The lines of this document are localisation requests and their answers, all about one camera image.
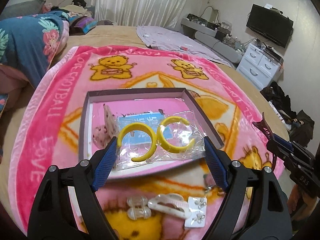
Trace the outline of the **white pink claw clip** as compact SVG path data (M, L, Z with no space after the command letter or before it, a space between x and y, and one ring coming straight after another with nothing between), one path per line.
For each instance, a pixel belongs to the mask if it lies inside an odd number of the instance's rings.
M152 210L165 213L181 219L191 217L191 210L188 202L176 193L158 194L148 200L148 207Z

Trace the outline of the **brown cardboard box tray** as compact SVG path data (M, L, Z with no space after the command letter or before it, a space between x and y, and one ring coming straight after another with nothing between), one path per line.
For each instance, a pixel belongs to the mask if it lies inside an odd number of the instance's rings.
M132 158L146 154L151 146L150 136L134 130L123 137L117 150L116 162L110 179L145 176L176 168L200 159L204 155L204 137L209 137L216 148L223 148L223 140L196 100L185 88L128 88L89 91L86 94L79 131L79 160L89 159L100 149L94 138L94 129L103 125L104 106L111 110L116 131L140 122L156 131L161 121L169 116L180 116L187 121L173 122L162 127L166 141L175 146L186 146L192 139L194 146L179 154L167 152L157 146L151 158L133 162Z

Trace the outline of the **pink dotted bow clip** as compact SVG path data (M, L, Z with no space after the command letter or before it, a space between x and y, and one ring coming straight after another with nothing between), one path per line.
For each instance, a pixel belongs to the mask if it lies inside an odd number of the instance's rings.
M111 112L109 105L103 104L104 123L93 130L92 139L99 149L105 148L113 137L115 137L119 128L117 126L116 116Z

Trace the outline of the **white drawer cabinet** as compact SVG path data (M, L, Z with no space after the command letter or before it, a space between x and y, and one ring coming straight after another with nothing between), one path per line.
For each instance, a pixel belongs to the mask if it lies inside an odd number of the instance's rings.
M256 89L262 90L283 73L282 64L250 43L236 68Z

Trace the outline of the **purple blue pillow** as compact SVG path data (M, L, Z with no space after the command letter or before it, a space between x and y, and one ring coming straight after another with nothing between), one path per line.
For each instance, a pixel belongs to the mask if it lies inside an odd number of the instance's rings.
M74 16L69 19L70 35L85 35L97 26L97 21L88 16Z

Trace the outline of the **grey bed footboard shelf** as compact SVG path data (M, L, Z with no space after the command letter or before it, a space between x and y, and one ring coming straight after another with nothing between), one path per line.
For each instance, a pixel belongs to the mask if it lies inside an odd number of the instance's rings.
M242 59L242 54L215 38L215 30L191 22L185 17L181 19L180 32L207 46L234 65L238 65Z

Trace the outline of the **white earring card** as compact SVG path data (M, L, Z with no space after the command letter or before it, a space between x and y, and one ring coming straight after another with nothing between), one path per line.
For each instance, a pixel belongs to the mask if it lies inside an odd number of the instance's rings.
M189 218L185 220L185 228L203 228L206 222L207 198L189 197L188 206L191 212Z

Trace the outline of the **yellow hoop earrings bag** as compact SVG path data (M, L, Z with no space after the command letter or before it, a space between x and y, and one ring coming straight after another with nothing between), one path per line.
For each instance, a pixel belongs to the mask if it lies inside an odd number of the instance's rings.
M147 112L118 118L116 170L204 156L204 133L193 111Z

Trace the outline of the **white curtain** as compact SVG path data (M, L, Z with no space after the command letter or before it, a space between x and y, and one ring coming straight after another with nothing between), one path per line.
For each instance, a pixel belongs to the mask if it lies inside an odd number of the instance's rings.
M97 20L118 25L151 25L177 29L189 13L198 14L203 0L91 0Z

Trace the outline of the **dark clothes pile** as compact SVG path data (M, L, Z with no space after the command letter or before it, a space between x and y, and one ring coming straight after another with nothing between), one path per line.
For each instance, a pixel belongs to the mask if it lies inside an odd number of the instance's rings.
M286 126L290 141L307 148L313 139L315 121L303 110L298 113L291 109L291 99L275 82L260 91L260 94L271 104L280 115L281 122Z

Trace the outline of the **blue floral quilt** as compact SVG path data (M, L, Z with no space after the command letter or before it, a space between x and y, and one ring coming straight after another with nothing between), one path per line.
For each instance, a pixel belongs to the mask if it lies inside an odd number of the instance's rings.
M22 88L37 87L69 38L63 11L1 20L1 108L16 104Z

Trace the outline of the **black television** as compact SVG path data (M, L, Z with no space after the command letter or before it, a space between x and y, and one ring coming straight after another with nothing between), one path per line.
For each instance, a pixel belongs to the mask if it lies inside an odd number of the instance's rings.
M293 21L289 17L256 4L252 5L246 27L283 48L293 33Z

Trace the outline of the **dark red hair clip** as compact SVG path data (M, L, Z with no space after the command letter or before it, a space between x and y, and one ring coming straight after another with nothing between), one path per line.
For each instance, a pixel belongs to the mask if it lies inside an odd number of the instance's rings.
M254 121L254 122L252 122L252 124L261 133L263 133L263 135L267 138L268 141L274 139L273 132L265 119L264 113L262 113L262 119L260 121L258 121L258 122ZM272 166L271 166L271 169L273 171L276 168L276 163L277 163L277 156L273 153L272 154Z

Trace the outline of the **lilac sheet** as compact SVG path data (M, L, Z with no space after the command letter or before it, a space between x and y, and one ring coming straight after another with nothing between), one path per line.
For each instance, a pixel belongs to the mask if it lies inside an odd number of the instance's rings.
M223 59L211 49L192 40L182 33L155 26L137 26L136 33L141 41L149 48L157 50L175 51L197 57L203 57L210 61L225 64L233 69L235 66Z

